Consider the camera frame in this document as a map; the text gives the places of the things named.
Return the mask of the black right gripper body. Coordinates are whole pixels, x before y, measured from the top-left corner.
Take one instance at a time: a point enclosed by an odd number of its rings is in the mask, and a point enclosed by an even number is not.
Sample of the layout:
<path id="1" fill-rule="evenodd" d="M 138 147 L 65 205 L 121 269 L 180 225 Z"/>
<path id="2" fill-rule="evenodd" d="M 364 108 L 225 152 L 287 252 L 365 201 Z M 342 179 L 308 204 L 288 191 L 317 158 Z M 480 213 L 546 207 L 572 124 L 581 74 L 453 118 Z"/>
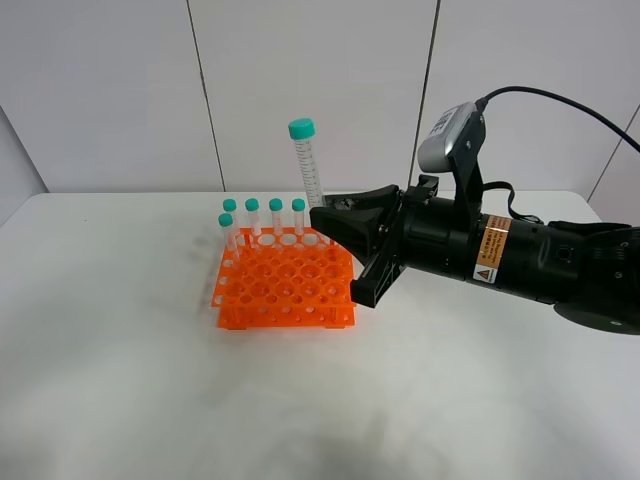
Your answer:
<path id="1" fill-rule="evenodd" d="M 471 279 L 482 219 L 483 183 L 477 176 L 458 185 L 452 199 L 438 195 L 439 179 L 422 174 L 402 196 L 380 259 L 397 272 L 406 268 L 460 281 Z"/>

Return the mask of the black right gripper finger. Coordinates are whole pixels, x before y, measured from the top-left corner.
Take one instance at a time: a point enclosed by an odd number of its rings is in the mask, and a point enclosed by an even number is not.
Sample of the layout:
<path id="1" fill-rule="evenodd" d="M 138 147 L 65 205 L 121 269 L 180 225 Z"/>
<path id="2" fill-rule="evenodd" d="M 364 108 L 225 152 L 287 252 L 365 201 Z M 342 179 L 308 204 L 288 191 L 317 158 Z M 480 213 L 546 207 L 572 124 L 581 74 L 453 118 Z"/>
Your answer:
<path id="1" fill-rule="evenodd" d="M 388 238 L 366 261 L 360 276 L 351 281 L 350 296 L 356 304 L 375 308 L 405 269 L 400 255 L 401 240 Z"/>
<path id="2" fill-rule="evenodd" d="M 349 251 L 363 266 L 381 253 L 400 209 L 400 188 L 327 195 L 310 210 L 313 229 Z"/>

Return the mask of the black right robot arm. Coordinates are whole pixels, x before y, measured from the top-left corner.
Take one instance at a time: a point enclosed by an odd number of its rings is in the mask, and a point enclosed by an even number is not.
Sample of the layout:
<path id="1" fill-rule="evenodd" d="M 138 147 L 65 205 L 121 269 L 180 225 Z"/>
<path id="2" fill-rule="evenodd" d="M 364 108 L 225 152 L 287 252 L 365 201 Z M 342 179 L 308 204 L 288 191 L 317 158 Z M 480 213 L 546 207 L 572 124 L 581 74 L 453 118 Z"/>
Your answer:
<path id="1" fill-rule="evenodd" d="M 482 202 L 438 195 L 438 180 L 329 195 L 311 226 L 363 266 L 350 297 L 373 308 L 407 268 L 553 307 L 563 318 L 610 333 L 639 332 L 639 230 L 484 214 Z"/>

